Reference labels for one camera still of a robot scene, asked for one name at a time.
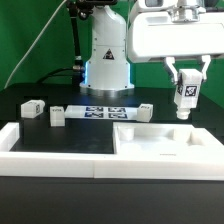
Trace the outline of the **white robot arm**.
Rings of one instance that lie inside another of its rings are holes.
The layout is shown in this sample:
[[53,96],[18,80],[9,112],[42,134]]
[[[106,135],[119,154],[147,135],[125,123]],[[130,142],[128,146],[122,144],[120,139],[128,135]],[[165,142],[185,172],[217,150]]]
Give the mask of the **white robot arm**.
[[129,19],[111,7],[118,0],[82,0],[91,15],[92,55],[85,66],[83,92],[113,96],[131,92],[132,63],[161,61],[173,83],[177,60],[199,59],[201,75],[210,60],[224,57],[224,8],[205,0],[134,0]]

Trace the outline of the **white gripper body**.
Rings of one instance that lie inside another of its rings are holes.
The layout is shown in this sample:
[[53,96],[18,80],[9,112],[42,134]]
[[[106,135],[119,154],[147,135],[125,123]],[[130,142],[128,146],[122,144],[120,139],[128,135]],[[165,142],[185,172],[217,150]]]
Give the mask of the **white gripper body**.
[[167,12],[141,13],[128,31],[128,57],[133,63],[165,57],[224,55],[224,13],[205,13],[199,22],[173,23]]

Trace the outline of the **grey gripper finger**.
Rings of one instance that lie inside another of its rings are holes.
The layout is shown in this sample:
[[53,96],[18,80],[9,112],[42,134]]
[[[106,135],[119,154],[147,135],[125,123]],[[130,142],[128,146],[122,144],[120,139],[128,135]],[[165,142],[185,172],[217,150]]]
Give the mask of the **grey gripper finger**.
[[200,57],[200,66],[201,66],[201,73],[203,77],[203,81],[207,81],[207,70],[211,63],[211,56],[210,55],[202,55]]
[[171,82],[174,85],[178,84],[179,81],[179,73],[177,69],[175,68],[175,58],[174,57],[165,57],[163,60],[164,63],[164,69],[170,76]]

